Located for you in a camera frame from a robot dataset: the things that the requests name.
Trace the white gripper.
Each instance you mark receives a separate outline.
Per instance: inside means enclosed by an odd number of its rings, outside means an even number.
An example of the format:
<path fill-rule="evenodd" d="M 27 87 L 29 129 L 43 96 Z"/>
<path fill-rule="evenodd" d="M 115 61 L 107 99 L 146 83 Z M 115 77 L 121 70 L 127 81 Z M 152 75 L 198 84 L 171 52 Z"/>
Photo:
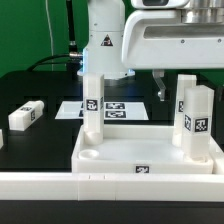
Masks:
<path fill-rule="evenodd" d="M 224 68 L 224 24 L 184 24 L 179 10 L 137 10 L 126 21 L 121 58 L 127 68 L 152 69 L 164 101 L 163 70 Z"/>

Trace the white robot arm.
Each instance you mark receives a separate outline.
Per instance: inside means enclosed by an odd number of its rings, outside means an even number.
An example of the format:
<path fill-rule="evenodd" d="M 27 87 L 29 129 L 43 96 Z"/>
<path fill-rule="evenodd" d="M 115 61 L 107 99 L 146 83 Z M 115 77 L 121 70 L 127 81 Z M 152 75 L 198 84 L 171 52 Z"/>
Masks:
<path fill-rule="evenodd" d="M 167 99 L 167 70 L 224 69 L 224 0 L 87 0 L 89 41 L 80 75 L 110 83 L 150 70 Z"/>

